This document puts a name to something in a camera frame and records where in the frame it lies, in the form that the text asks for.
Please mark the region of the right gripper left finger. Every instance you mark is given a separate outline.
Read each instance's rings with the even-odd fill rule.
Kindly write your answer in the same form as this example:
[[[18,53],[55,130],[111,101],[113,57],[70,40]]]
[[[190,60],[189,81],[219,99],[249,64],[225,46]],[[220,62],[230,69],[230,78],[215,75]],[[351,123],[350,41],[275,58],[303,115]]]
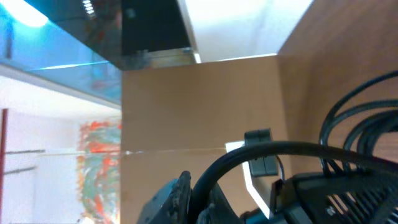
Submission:
[[[191,175],[183,171],[178,179],[165,184],[142,208],[137,223],[187,223]]]

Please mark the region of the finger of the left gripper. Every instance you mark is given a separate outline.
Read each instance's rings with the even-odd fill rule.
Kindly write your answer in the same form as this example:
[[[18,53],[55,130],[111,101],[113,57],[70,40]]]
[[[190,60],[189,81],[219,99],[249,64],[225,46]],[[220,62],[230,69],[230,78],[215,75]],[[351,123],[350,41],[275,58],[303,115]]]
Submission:
[[[286,180],[279,213],[287,223],[397,223],[397,178],[378,172],[305,173]]]

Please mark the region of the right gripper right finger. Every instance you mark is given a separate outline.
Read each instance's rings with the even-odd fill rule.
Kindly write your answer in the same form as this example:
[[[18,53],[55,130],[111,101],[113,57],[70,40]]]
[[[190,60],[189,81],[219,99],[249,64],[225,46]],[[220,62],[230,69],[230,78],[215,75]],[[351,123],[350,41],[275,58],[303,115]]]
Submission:
[[[198,216],[198,224],[243,224],[216,184],[208,195],[205,209]]]

